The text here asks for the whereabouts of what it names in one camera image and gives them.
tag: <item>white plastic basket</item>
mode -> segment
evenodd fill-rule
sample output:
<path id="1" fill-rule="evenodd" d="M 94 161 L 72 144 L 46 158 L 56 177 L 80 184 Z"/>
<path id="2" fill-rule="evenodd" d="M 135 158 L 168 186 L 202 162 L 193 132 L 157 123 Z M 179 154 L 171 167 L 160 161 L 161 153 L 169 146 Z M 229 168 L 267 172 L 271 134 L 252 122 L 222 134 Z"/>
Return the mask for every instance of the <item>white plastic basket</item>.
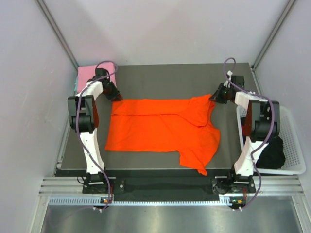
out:
<path id="1" fill-rule="evenodd" d="M 247 111 L 241 106 L 237 107 L 237 119 L 239 127 L 241 150 L 244 147 L 241 117 L 246 116 Z M 302 174 L 306 171 L 305 161 L 298 141 L 298 137 L 294 128 L 293 118 L 290 112 L 280 106 L 280 133 L 279 137 L 283 140 L 285 164 L 281 169 L 258 169 L 260 173 L 279 174 L 279 175 L 294 175 Z"/>

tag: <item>orange t-shirt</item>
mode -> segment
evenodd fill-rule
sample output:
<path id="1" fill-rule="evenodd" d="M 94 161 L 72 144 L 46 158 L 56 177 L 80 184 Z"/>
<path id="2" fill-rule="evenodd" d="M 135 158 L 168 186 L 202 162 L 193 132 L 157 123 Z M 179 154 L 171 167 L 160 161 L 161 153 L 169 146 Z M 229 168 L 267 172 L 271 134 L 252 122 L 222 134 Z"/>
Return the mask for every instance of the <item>orange t-shirt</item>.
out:
<path id="1" fill-rule="evenodd" d="M 210 95 L 190 100 L 122 100 L 112 104 L 105 149 L 180 153 L 182 166 L 207 175 L 220 131 L 210 122 Z"/>

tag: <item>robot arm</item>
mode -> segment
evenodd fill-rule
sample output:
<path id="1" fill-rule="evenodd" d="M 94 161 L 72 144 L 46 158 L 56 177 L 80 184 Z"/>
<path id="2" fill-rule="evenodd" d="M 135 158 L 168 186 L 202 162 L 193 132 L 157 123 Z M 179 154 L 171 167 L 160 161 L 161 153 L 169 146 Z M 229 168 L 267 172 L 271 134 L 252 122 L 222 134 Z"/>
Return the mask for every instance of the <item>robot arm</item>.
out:
<path id="1" fill-rule="evenodd" d="M 243 76 L 231 75 L 232 73 L 228 73 L 228 77 L 230 77 L 231 81 L 238 87 L 244 89 Z M 246 142 L 239 159 L 232 167 L 227 181 L 227 185 L 247 186 L 252 180 L 254 164 L 256 164 L 257 160 L 259 159 L 261 152 L 269 144 L 270 139 L 277 137 L 279 134 L 279 103 L 277 101 L 272 102 L 275 110 L 273 131 L 268 140 L 268 143 L 253 153 L 253 160 L 251 158 L 251 152 L 262 144 L 271 127 L 271 109 L 268 101 L 253 96 L 251 93 L 238 91 L 228 82 L 221 83 L 210 100 L 217 103 L 227 103 L 229 100 L 247 110 L 245 125 L 242 131 L 243 136 L 246 137 Z"/>
<path id="2" fill-rule="evenodd" d="M 85 90 L 82 92 L 83 94 L 81 98 L 80 109 L 78 109 L 80 93 L 76 96 L 71 96 L 68 98 L 70 126 L 76 131 L 77 111 L 80 111 L 78 122 L 80 139 L 89 151 L 86 151 L 85 148 L 83 149 L 87 165 L 87 184 L 104 183 L 104 177 L 100 168 L 104 170 L 105 165 L 101 158 L 97 142 L 99 117 L 95 105 L 95 100 L 101 93 L 104 93 L 111 101 L 118 101 L 122 99 L 120 92 L 109 78 L 101 79 L 101 77 L 108 75 L 109 73 L 105 69 L 98 68 L 95 70 L 95 76 L 88 80 Z"/>

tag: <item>white wall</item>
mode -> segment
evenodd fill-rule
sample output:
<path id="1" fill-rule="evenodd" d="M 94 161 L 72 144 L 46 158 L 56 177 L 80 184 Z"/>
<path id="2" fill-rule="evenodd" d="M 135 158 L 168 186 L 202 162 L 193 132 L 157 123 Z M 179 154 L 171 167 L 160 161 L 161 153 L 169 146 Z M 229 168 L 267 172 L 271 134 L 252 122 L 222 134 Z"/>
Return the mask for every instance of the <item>white wall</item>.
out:
<path id="1" fill-rule="evenodd" d="M 0 1 L 0 232 L 29 226 L 77 75 L 34 0 Z"/>
<path id="2" fill-rule="evenodd" d="M 307 172 L 300 176 L 311 206 L 311 1 L 299 0 L 258 67 L 264 94 L 292 112 Z"/>
<path id="3" fill-rule="evenodd" d="M 45 0 L 80 66 L 253 63 L 287 0 Z"/>

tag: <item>metal frame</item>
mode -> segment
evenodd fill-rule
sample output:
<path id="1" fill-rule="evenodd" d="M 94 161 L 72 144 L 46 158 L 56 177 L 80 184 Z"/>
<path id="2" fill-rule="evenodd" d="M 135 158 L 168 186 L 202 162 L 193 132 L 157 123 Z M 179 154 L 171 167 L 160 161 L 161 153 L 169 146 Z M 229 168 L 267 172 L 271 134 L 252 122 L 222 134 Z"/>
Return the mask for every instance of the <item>metal frame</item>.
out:
<path id="1" fill-rule="evenodd" d="M 36 3 L 38 4 L 40 10 L 42 11 L 42 13 L 44 14 L 46 20 L 48 21 L 49 25 L 51 26 L 56 38 L 58 39 L 58 41 L 60 42 L 61 46 L 63 47 L 65 53 L 67 54 L 68 58 L 71 60 L 73 66 L 75 67 L 76 70 L 78 70 L 79 64 L 77 62 L 77 60 L 75 59 L 72 51 L 70 50 L 70 47 L 68 45 L 68 43 L 66 42 L 63 34 L 61 33 L 61 31 L 59 30 L 53 16 L 51 15 L 48 7 L 46 6 L 44 0 L 35 0 Z"/>
<path id="2" fill-rule="evenodd" d="M 305 196 L 292 196 L 295 210 L 304 233 L 311 232 L 311 212 Z"/>
<path id="3" fill-rule="evenodd" d="M 287 2 L 287 4 L 286 4 L 285 8 L 283 9 L 280 17 L 278 18 L 278 20 L 277 20 L 276 24 L 274 25 L 272 31 L 270 32 L 266 42 L 264 43 L 264 45 L 263 45 L 262 49 L 260 50 L 257 58 L 255 59 L 254 64 L 252 65 L 252 68 L 253 68 L 254 71 L 259 66 L 259 64 L 262 61 L 264 55 L 266 54 L 266 52 L 269 49 L 271 43 L 273 42 L 275 36 L 277 35 L 277 33 L 279 32 L 280 28 L 284 24 L 285 19 L 289 15 L 290 11 L 293 9 L 293 7 L 294 7 L 296 2 L 297 2 L 297 0 L 289 0 Z"/>
<path id="4" fill-rule="evenodd" d="M 255 187 L 258 187 L 259 178 L 254 177 Z M 105 194 L 82 194 L 83 186 L 79 184 L 76 177 L 46 177 L 42 182 L 39 192 L 39 199 L 36 206 L 35 216 L 32 225 L 28 232 L 41 232 L 44 217 L 47 212 L 47 207 L 50 201 L 53 205 L 58 202 L 58 205 L 68 205 L 69 200 L 75 200 L 79 204 L 83 200 L 96 200 L 97 198 L 107 198 Z M 194 202 L 127 202 L 118 201 L 112 205 L 115 206 L 229 206 L 228 199 L 230 197 L 240 196 L 241 194 L 226 194 L 220 195 L 220 201 L 194 201 Z M 290 196 L 297 212 L 298 219 L 304 233 L 311 232 L 311 213 L 304 196 L 299 178 L 297 176 L 263 176 L 262 187 L 259 193 L 261 196 Z"/>
<path id="5" fill-rule="evenodd" d="M 46 6 L 44 0 L 35 0 L 44 14 L 46 20 L 51 26 L 56 38 L 59 40 L 62 48 L 67 54 L 68 58 L 71 60 L 72 64 L 76 69 L 78 69 L 79 65 L 70 50 L 65 38 L 63 37 L 61 31 L 59 30 L 54 18 L 52 17 L 48 7 Z M 269 49 L 271 43 L 273 42 L 275 36 L 279 32 L 281 26 L 284 24 L 285 19 L 289 15 L 289 12 L 294 7 L 294 4 L 297 0 L 288 0 L 287 5 L 285 6 L 281 16 L 278 21 L 274 25 L 270 35 L 268 36 L 265 44 L 263 45 L 260 53 L 255 59 L 254 64 L 251 66 L 251 70 L 253 73 L 253 77 L 257 86 L 257 89 L 260 93 L 262 93 L 262 88 L 260 87 L 259 79 L 256 74 L 256 69 L 259 66 L 261 60 L 263 59 L 265 53 Z M 57 162 L 54 166 L 54 172 L 61 167 L 63 155 L 65 152 L 66 142 L 69 134 L 69 123 L 67 121 L 64 129 L 64 134 L 62 136 L 62 143 L 59 149 L 59 153 L 57 156 Z M 259 184 L 258 177 L 254 177 L 255 186 L 257 187 Z M 107 195 L 91 195 L 91 194 L 82 194 L 82 185 L 77 183 L 76 178 L 73 177 L 46 177 L 43 180 L 37 204 L 35 207 L 35 214 L 32 220 L 31 226 L 28 232 L 37 233 L 41 232 L 43 221 L 46 215 L 48 204 L 51 199 L 55 198 L 97 198 L 97 197 L 107 197 Z M 226 200 L 229 196 L 235 196 L 232 194 L 223 195 L 221 200 Z M 311 232 L 311 212 L 309 206 L 307 204 L 306 198 L 303 193 L 303 189 L 301 187 L 299 178 L 297 176 L 263 176 L 262 177 L 262 188 L 259 193 L 259 196 L 291 196 L 293 199 L 293 203 L 297 212 L 298 219 L 300 221 L 301 227 L 304 232 Z M 118 205 L 137 205 L 136 202 L 129 203 L 117 203 Z M 142 205 L 154 205 L 156 203 L 140 203 Z M 183 203 L 158 203 L 159 205 L 182 205 Z M 187 205 L 195 205 L 196 203 L 187 203 Z M 218 202 L 201 202 L 197 203 L 200 205 L 218 205 Z"/>

